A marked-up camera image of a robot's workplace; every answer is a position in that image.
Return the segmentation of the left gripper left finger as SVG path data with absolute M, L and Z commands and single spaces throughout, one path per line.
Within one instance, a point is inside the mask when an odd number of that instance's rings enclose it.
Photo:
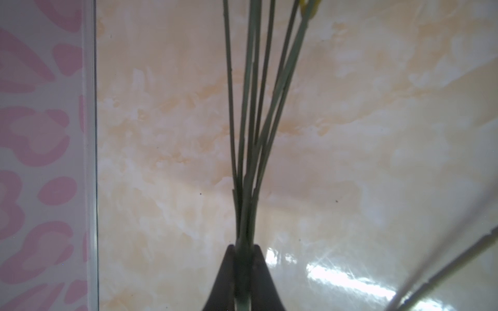
M 235 310 L 235 249 L 233 244 L 227 247 L 211 293 L 202 311 Z

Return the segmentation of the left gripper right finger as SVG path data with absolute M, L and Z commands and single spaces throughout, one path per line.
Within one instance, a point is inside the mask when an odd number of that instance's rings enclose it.
M 254 244 L 250 280 L 251 311 L 286 311 L 259 245 Z

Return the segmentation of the dark blue rose stem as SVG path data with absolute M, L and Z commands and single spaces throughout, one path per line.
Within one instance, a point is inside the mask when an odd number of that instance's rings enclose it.
M 436 244 L 428 256 L 421 262 L 419 267 L 411 274 L 404 284 L 397 290 L 395 295 L 386 306 L 386 310 L 410 310 L 419 303 L 425 296 L 439 287 L 447 278 L 457 273 L 465 265 L 497 242 L 497 227 L 490 230 L 489 233 L 483 235 L 477 242 L 473 243 L 469 248 L 464 250 L 460 255 L 456 256 L 452 261 L 447 263 L 437 273 L 430 277 L 417 290 L 410 292 L 412 287 L 422 278 L 423 274 L 435 264 L 441 256 L 452 246 L 457 239 L 464 233 L 466 228 L 474 222 L 478 216 L 497 199 L 497 180 L 494 180 L 485 192 L 479 197 L 462 218 L 453 225 L 444 235 L 442 240 Z

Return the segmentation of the blue rose bouquet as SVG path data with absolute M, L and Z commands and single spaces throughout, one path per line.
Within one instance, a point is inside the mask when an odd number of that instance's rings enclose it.
M 259 194 L 307 27 L 318 11 L 319 5 L 320 1 L 295 1 L 293 3 L 271 101 L 268 111 L 264 111 L 276 1 L 271 1 L 269 5 L 264 53 L 260 52 L 263 3 L 262 1 L 250 2 L 241 116 L 240 121 L 236 123 L 229 2 L 223 3 L 232 193 L 236 215 L 235 296 L 229 305 L 236 310 L 250 310 L 255 306 L 255 294 L 250 290 L 250 266 L 254 257 L 255 220 Z

